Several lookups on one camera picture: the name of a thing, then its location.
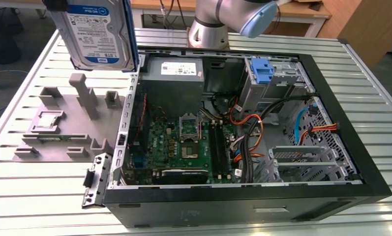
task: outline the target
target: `green circuit board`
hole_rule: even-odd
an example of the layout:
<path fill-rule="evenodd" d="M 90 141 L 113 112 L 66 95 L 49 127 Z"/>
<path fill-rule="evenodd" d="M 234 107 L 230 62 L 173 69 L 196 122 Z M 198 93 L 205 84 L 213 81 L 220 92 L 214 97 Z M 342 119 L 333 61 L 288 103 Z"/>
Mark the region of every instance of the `green circuit board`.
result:
<path fill-rule="evenodd" d="M 150 175 L 152 169 L 202 169 L 209 172 L 208 183 L 232 183 L 230 176 L 222 176 L 220 179 L 212 175 L 210 148 L 209 148 L 209 124 L 198 123 L 198 137 L 196 142 L 180 142 L 178 122 L 156 121 L 150 123 L 148 135 L 148 152 L 141 158 L 141 169 L 136 169 L 138 182 L 149 184 L 145 176 Z M 197 127 L 190 124 L 182 124 L 182 129 L 188 133 L 197 132 Z M 225 137 L 234 133 L 232 125 L 222 126 Z"/>

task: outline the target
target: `wd hard drive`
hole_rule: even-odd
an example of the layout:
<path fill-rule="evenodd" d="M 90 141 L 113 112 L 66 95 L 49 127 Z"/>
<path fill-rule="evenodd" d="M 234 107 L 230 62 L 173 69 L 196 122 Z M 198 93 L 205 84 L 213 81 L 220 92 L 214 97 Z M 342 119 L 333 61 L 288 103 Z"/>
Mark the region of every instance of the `wd hard drive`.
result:
<path fill-rule="evenodd" d="M 136 71 L 129 0 L 42 0 L 80 70 Z"/>

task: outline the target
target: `open computer tower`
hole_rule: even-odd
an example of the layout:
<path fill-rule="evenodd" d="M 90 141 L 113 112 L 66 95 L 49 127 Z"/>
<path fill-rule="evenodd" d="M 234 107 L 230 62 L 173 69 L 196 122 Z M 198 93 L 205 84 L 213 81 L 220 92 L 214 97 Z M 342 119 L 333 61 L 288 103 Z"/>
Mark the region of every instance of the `open computer tower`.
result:
<path fill-rule="evenodd" d="M 392 195 L 310 55 L 138 53 L 82 208 L 126 227 L 184 227 L 316 221 Z"/>

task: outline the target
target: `aluminum work table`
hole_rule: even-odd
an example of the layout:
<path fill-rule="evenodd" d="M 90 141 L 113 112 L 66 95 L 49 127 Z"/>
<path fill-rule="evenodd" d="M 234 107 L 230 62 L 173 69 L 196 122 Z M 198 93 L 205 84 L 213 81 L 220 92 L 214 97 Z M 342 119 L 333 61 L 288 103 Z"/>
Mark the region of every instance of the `aluminum work table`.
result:
<path fill-rule="evenodd" d="M 185 31 L 136 29 L 138 45 L 185 47 Z M 237 50 L 310 54 L 392 189 L 392 97 L 349 45 L 334 39 L 229 35 Z M 13 151 L 30 125 L 42 87 L 74 94 L 77 72 L 56 32 L 0 118 L 0 235 L 392 235 L 392 196 L 355 206 L 318 222 L 188 228 L 126 229 L 108 209 L 81 210 L 89 163 L 14 163 Z M 129 74 L 84 72 L 96 94 L 128 93 Z"/>

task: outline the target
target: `power supply label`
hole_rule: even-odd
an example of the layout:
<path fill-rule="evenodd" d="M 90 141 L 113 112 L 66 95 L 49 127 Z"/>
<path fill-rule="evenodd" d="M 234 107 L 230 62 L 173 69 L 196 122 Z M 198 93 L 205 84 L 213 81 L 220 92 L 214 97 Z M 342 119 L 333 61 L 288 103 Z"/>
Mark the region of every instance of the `power supply label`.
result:
<path fill-rule="evenodd" d="M 196 75 L 196 63 L 164 62 L 161 64 L 161 75 Z"/>
<path fill-rule="evenodd" d="M 116 63 L 120 58 L 116 38 L 106 29 L 110 22 L 108 9 L 69 5 L 65 15 L 85 59 L 94 63 Z"/>

